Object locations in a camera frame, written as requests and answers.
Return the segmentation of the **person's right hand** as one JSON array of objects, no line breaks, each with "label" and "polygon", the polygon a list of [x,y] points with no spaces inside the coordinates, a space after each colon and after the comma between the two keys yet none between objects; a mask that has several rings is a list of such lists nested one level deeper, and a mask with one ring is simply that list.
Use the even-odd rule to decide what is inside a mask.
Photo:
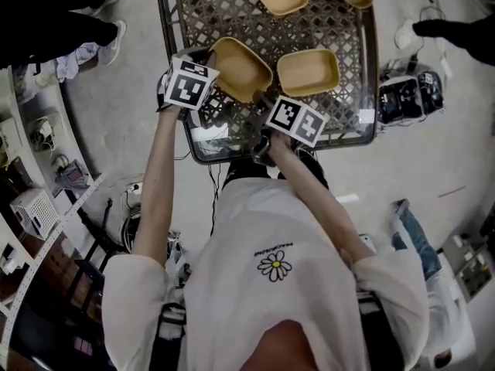
[{"label": "person's right hand", "polygon": [[271,133],[268,154],[275,164],[277,164],[282,158],[293,153],[292,138],[279,131],[274,131]]}]

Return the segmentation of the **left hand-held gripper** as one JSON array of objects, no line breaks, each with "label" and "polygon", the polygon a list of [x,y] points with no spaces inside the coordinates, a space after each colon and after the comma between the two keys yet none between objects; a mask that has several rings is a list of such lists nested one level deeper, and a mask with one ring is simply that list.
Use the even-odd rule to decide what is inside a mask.
[{"label": "left hand-held gripper", "polygon": [[191,47],[172,55],[169,68],[157,83],[157,111],[177,106],[198,111],[206,103],[220,72],[217,54],[206,47]]}]

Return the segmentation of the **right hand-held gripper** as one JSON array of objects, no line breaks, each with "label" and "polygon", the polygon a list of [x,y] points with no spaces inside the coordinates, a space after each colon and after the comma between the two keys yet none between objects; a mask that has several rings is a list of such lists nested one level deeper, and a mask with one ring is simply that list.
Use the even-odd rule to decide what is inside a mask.
[{"label": "right hand-held gripper", "polygon": [[314,149],[328,118],[299,100],[279,96],[275,102],[261,90],[253,93],[260,116],[254,119],[251,157],[258,164],[274,164],[268,156],[271,133],[279,131],[292,138],[292,149]]}]

